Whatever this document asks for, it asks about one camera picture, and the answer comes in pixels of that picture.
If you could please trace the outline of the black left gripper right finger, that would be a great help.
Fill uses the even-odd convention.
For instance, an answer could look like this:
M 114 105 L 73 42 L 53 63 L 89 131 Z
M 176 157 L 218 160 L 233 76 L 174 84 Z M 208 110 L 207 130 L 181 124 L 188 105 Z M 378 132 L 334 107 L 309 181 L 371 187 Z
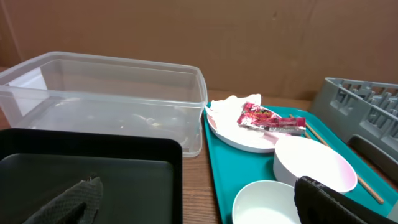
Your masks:
M 308 176 L 294 185 L 302 224 L 397 224 Z

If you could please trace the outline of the pink round plate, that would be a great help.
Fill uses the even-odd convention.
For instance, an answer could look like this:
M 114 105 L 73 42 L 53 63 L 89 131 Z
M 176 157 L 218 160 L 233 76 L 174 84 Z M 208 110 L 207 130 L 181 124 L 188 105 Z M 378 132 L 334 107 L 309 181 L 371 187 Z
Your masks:
M 252 153 L 272 153 L 275 144 L 280 138 L 290 136 L 284 133 L 253 131 L 246 128 L 240 128 L 237 125 L 231 126 L 231 129 L 225 125 L 218 125 L 218 113 L 206 107 L 206 121 L 213 132 L 221 141 L 236 149 Z

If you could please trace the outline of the pink bowl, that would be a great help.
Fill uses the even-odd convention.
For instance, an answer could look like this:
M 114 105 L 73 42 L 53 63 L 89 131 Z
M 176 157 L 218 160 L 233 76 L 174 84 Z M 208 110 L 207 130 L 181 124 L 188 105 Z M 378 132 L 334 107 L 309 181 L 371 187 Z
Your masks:
M 276 142 L 273 172 L 277 181 L 291 186 L 308 176 L 341 194 L 358 184 L 357 173 L 344 157 L 318 141 L 298 136 Z

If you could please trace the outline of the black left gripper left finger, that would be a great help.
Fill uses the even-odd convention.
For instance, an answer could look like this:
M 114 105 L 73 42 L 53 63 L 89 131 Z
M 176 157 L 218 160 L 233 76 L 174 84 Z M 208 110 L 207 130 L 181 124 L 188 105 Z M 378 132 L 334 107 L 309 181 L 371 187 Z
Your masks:
M 103 183 L 90 177 L 70 187 L 33 213 L 24 224 L 92 224 L 103 198 Z

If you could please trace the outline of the white napkin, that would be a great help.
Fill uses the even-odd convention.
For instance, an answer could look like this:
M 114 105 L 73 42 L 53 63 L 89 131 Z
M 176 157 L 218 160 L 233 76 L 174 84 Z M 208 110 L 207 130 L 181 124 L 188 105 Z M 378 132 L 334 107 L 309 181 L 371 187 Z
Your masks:
M 238 118 L 241 115 L 245 103 L 260 105 L 262 96 L 252 94 L 244 98 L 235 95 L 225 100 L 212 101 L 210 107 L 205 107 L 206 112 L 216 124 L 216 132 L 229 138 L 259 138 L 262 133 L 239 127 Z

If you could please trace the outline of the red snack wrapper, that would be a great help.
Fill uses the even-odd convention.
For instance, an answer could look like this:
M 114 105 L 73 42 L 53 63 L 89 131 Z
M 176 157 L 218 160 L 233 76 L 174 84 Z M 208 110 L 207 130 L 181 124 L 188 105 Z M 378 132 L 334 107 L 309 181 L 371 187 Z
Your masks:
M 244 128 L 294 135 L 306 132 L 305 123 L 305 118 L 282 118 L 273 111 L 254 103 L 245 103 L 237 120 L 237 124 Z

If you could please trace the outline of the grey small bowl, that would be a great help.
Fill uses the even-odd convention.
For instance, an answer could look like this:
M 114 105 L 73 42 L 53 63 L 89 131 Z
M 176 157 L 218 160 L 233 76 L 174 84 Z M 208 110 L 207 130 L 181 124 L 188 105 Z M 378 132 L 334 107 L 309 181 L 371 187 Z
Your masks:
M 234 199 L 232 221 L 234 224 L 300 224 L 294 188 L 273 180 L 247 184 Z

